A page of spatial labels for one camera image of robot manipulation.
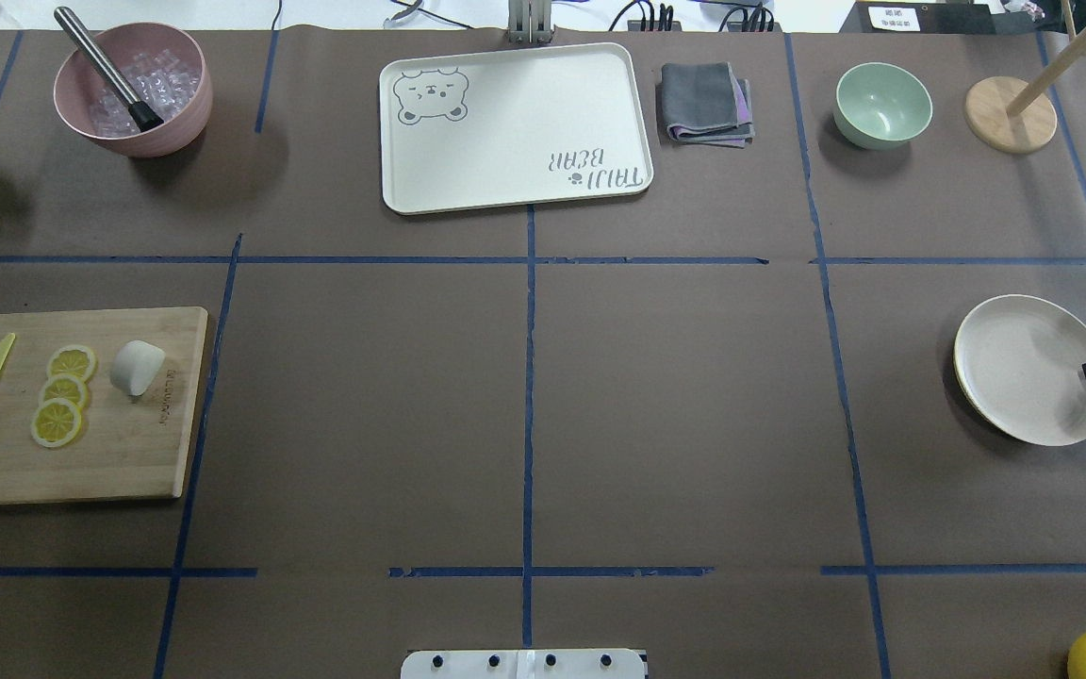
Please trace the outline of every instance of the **cutting board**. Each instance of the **cutting board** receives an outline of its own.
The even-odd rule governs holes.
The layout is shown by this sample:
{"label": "cutting board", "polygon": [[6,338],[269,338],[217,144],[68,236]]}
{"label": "cutting board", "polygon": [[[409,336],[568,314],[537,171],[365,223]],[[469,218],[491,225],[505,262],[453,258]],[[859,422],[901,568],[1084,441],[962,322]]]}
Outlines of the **cutting board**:
{"label": "cutting board", "polygon": [[[0,375],[0,504],[178,498],[194,425],[207,312],[199,306],[0,314],[16,342]],[[139,399],[111,386],[111,363],[129,340],[165,351]],[[83,433],[61,448],[31,439],[49,356],[85,344],[99,360],[87,381]]]}

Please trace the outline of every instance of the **wooden base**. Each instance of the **wooden base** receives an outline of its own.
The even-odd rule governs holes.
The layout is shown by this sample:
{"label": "wooden base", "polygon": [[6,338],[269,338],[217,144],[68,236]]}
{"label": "wooden base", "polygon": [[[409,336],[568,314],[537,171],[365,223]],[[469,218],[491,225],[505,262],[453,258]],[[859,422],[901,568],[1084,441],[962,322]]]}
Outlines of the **wooden base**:
{"label": "wooden base", "polygon": [[1028,83],[998,75],[975,83],[967,93],[967,124],[988,146],[1007,153],[1032,153],[1041,149],[1059,129],[1059,116],[1047,96],[1030,103],[1021,115],[1009,116],[1011,102]]}

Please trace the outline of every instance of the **folded towel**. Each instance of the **folded towel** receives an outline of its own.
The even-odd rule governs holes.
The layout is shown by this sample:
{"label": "folded towel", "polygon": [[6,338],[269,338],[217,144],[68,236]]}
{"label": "folded towel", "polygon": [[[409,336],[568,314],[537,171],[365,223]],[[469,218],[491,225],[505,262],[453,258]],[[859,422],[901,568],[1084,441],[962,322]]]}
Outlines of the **folded towel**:
{"label": "folded towel", "polygon": [[719,147],[754,140],[752,90],[732,64],[665,64],[660,78],[660,115],[673,140]]}

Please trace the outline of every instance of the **cable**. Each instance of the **cable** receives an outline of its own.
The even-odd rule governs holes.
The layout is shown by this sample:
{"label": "cable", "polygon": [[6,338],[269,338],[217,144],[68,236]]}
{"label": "cable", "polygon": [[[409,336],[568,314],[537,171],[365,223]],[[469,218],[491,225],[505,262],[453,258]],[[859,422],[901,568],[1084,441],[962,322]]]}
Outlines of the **cable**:
{"label": "cable", "polygon": [[395,14],[392,14],[392,16],[389,17],[388,23],[395,23],[397,21],[401,21],[401,18],[408,17],[409,14],[417,12],[419,9],[421,9],[422,1],[424,0],[413,0],[413,3],[402,3],[404,4],[405,9],[401,10]]}
{"label": "cable", "polygon": [[728,10],[727,14],[724,14],[723,21],[719,22],[719,33],[723,33],[724,27],[728,26],[728,22],[732,21],[732,14],[735,14],[736,12],[743,13],[743,17],[740,21],[741,26],[743,26],[745,23],[748,23],[748,10],[752,10],[753,8],[754,7],[752,4],[733,3],[732,8]]}
{"label": "cable", "polygon": [[773,30],[773,12],[766,4],[743,4],[743,3],[721,3],[719,0],[694,0],[695,3],[727,4],[730,10],[724,14],[723,21],[719,22],[719,30],[723,32],[728,22],[732,21],[732,14],[740,12],[740,29],[742,33],[770,33]]}
{"label": "cable", "polygon": [[464,23],[464,22],[457,22],[457,21],[455,21],[455,18],[449,18],[449,17],[440,16],[440,14],[435,14],[433,12],[430,12],[430,10],[422,10],[421,9],[421,0],[417,0],[417,1],[415,1],[415,3],[405,3],[404,0],[389,0],[389,1],[390,1],[390,3],[401,4],[402,8],[411,8],[409,12],[404,13],[405,16],[409,16],[409,14],[412,14],[413,12],[416,11],[416,12],[421,12],[422,14],[426,14],[428,17],[438,18],[440,22],[447,22],[450,25],[457,25],[459,27],[475,27],[473,25],[466,25],[466,23]]}
{"label": "cable", "polygon": [[626,14],[626,12],[628,10],[630,10],[634,4],[637,4],[640,7],[640,27],[641,27],[641,29],[646,29],[647,13],[645,12],[645,10],[643,10],[643,5],[646,4],[647,8],[652,8],[652,1],[651,0],[631,0],[630,3],[627,3],[627,4],[622,5],[622,9],[619,10],[618,14],[616,14],[615,21],[610,22],[610,27],[608,27],[608,29],[606,29],[606,30],[615,30],[615,26],[618,25],[618,21],[622,17],[622,14]]}

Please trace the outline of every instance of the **metal muddler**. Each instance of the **metal muddler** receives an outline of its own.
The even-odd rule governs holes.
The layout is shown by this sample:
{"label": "metal muddler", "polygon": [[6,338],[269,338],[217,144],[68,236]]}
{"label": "metal muddler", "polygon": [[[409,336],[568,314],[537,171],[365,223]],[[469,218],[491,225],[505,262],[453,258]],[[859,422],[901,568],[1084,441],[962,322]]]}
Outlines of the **metal muddler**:
{"label": "metal muddler", "polygon": [[112,91],[115,91],[121,102],[124,102],[125,106],[128,106],[128,115],[132,116],[132,121],[137,122],[138,129],[144,133],[147,129],[153,129],[157,125],[162,125],[162,117],[153,112],[153,109],[150,108],[150,104],[146,103],[146,100],[137,96],[137,90],[132,89],[132,86],[126,80],[125,75],[119,73],[119,68],[116,68],[116,64],[113,64],[109,60],[108,54],[103,54],[102,48],[87,33],[87,27],[83,25],[77,14],[74,14],[74,10],[58,8],[53,10],[53,17],[56,18],[58,25],[63,27],[70,39],[78,46],[78,50],[81,50],[87,60],[90,60],[90,64],[102,75],[103,80],[108,81],[108,85]]}

